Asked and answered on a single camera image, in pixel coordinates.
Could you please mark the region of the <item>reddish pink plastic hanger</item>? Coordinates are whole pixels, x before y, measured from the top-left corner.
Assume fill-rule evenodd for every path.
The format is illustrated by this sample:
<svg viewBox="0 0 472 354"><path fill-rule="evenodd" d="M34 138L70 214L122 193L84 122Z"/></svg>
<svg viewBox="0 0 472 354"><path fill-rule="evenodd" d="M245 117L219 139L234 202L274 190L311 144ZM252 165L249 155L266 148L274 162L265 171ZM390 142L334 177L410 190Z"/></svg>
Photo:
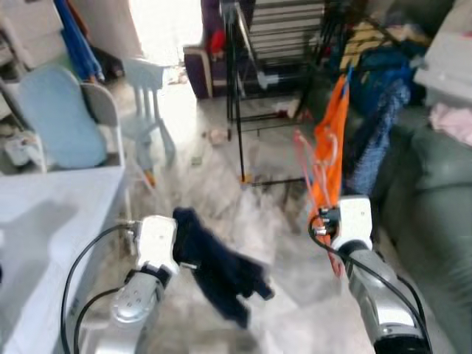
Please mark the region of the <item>reddish pink plastic hanger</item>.
<svg viewBox="0 0 472 354"><path fill-rule="evenodd" d="M310 203L307 219L313 221L318 209L334 208L340 198L343 145L338 135L328 128L317 128L313 142L296 129L293 141L294 155L302 169L307 202Z"/></svg>

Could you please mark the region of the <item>dark blue garment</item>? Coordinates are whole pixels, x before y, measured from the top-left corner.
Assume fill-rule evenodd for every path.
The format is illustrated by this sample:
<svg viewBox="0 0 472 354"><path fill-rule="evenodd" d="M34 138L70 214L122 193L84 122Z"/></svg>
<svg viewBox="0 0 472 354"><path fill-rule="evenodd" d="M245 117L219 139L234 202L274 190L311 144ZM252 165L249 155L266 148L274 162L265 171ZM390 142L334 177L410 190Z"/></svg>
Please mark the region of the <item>dark blue garment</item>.
<svg viewBox="0 0 472 354"><path fill-rule="evenodd" d="M262 264L225 245L203 226L198 213L191 208L175 208L174 259L192 264L193 277L206 300L226 320L247 330L250 310L240 301L257 294L264 300L274 297Z"/></svg>

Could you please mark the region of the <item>orange shirt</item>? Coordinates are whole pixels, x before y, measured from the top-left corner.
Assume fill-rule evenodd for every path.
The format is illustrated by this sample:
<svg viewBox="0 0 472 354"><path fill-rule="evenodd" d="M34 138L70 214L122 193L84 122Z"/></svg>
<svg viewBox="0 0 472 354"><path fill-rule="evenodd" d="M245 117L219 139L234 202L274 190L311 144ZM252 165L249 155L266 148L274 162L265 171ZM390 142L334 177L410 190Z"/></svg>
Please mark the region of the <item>orange shirt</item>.
<svg viewBox="0 0 472 354"><path fill-rule="evenodd" d="M350 110L350 77L341 75L335 82L321 121L313 131L314 172L316 179L311 185L310 201L316 216L320 209L335 206L343 189L343 151L345 123Z"/></svg>

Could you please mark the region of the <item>blue checked shirt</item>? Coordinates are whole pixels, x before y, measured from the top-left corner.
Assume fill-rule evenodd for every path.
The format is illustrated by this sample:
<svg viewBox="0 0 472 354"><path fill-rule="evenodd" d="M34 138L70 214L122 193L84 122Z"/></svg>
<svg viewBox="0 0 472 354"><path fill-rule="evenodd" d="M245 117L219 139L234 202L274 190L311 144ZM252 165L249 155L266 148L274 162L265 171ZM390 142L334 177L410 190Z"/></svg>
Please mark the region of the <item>blue checked shirt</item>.
<svg viewBox="0 0 472 354"><path fill-rule="evenodd" d="M392 81L378 97L377 105L348 141L344 161L344 195L369 195L390 145L390 131L398 115L410 103L404 80Z"/></svg>

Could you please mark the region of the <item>green leather sofa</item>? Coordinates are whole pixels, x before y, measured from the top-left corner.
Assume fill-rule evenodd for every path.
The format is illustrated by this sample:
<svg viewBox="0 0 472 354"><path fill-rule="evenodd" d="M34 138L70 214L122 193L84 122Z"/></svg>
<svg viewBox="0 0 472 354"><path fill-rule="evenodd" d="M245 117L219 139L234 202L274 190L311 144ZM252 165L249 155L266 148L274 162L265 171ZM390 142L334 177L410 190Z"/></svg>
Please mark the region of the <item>green leather sofa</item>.
<svg viewBox="0 0 472 354"><path fill-rule="evenodd" d="M385 129L381 161L346 193L367 195L375 221L456 354L472 354L472 151L436 131L410 101Z"/></svg>

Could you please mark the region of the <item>brown plush toy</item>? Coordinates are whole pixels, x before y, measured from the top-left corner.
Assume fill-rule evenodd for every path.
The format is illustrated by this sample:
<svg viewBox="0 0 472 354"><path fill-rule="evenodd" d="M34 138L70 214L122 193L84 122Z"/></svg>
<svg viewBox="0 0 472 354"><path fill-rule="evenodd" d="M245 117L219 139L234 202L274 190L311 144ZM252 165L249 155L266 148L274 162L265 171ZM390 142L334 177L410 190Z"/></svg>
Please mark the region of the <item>brown plush toy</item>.
<svg viewBox="0 0 472 354"><path fill-rule="evenodd" d="M222 145L230 139L227 129L209 129L204 133L204 138L211 145Z"/></svg>

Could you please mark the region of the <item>pink cloth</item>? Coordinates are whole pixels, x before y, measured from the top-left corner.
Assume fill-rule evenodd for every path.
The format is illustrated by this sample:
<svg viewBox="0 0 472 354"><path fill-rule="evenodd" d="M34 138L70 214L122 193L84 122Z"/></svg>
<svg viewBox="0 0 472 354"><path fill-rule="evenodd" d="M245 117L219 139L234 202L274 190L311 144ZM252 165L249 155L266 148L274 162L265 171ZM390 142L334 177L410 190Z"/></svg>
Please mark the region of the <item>pink cloth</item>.
<svg viewBox="0 0 472 354"><path fill-rule="evenodd" d="M472 145L472 109L438 103L429 112L429 122L435 131L445 133L462 144Z"/></svg>

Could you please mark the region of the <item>blue fabric bag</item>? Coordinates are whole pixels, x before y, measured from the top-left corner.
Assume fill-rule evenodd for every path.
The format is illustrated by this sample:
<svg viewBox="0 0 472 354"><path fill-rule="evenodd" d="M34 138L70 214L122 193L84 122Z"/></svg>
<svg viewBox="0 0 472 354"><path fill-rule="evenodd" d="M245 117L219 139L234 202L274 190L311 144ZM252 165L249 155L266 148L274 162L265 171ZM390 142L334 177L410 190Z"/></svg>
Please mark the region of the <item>blue fabric bag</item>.
<svg viewBox="0 0 472 354"><path fill-rule="evenodd" d="M373 114L390 86L414 93L414 57L391 46L368 49L350 78L350 104L359 114Z"/></svg>

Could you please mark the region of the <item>yellow striped cloth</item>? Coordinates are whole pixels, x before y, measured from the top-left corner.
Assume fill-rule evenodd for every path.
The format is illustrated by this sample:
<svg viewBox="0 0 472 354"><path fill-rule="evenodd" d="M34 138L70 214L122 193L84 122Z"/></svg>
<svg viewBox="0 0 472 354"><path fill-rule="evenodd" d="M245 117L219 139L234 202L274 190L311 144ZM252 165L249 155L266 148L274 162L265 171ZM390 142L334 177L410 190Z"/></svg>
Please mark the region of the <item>yellow striped cloth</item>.
<svg viewBox="0 0 472 354"><path fill-rule="evenodd" d="M344 45L341 51L341 61L339 68L341 70L350 69L360 62L361 56L367 51L385 46L394 46L395 41L408 40L414 37L416 32L412 24L401 24L401 26L390 26L386 28L389 36L384 35L373 24L362 21L354 27L353 33Z"/></svg>

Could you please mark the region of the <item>black metal drying rack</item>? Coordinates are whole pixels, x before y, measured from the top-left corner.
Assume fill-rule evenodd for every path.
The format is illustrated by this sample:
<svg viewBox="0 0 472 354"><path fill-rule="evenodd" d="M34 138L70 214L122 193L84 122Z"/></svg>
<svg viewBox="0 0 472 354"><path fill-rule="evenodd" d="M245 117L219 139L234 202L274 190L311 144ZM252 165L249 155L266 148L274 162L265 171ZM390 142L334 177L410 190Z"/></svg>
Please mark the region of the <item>black metal drying rack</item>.
<svg viewBox="0 0 472 354"><path fill-rule="evenodd" d="M390 36L380 20L367 12L367 0L233 0L222 4L226 44L226 118L230 139L238 142L239 180L260 186L249 171L243 144L243 127L262 131L263 122L279 114L245 115L245 101L288 98L294 92L300 103L309 101L318 80L334 81L350 69L339 64L347 39L362 21ZM404 40L393 46L420 57L420 47Z"/></svg>

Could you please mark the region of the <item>white box appliance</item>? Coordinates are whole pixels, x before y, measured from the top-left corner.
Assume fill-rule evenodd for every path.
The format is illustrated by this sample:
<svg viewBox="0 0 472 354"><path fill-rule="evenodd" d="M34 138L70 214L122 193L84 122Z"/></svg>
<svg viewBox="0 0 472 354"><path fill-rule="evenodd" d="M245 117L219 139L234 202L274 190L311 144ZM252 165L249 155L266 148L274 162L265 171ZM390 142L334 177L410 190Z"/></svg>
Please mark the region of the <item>white box appliance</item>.
<svg viewBox="0 0 472 354"><path fill-rule="evenodd" d="M472 107L472 38L458 32L438 33L428 48L414 83L426 90L425 105Z"/></svg>

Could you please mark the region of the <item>light blue child chair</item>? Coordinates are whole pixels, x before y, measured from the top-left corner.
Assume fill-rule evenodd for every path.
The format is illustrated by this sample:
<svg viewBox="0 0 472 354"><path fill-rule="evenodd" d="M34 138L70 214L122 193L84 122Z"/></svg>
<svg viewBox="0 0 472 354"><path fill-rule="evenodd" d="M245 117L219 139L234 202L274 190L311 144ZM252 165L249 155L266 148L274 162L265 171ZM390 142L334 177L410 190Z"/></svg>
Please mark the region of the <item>light blue child chair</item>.
<svg viewBox="0 0 472 354"><path fill-rule="evenodd" d="M159 108L159 91L164 87L165 69L165 66L144 58L122 59L125 80L131 86L135 102L135 112L129 118L125 137L135 142L137 164L144 170L154 168L154 159L150 154L153 132L158 132L159 138L162 139L167 162L172 163L176 156L176 146Z"/></svg>

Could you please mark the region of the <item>blue folded umbrella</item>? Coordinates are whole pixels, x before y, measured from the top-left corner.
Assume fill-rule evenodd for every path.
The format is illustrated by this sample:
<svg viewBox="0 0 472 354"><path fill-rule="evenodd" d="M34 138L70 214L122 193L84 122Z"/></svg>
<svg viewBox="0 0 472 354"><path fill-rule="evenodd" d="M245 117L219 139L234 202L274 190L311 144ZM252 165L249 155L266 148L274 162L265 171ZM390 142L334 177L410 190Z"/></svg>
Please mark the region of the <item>blue folded umbrella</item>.
<svg viewBox="0 0 472 354"><path fill-rule="evenodd" d="M62 23L61 36L66 44L75 74L81 81L97 83L105 77L83 31L81 17L69 0L53 0Z"/></svg>

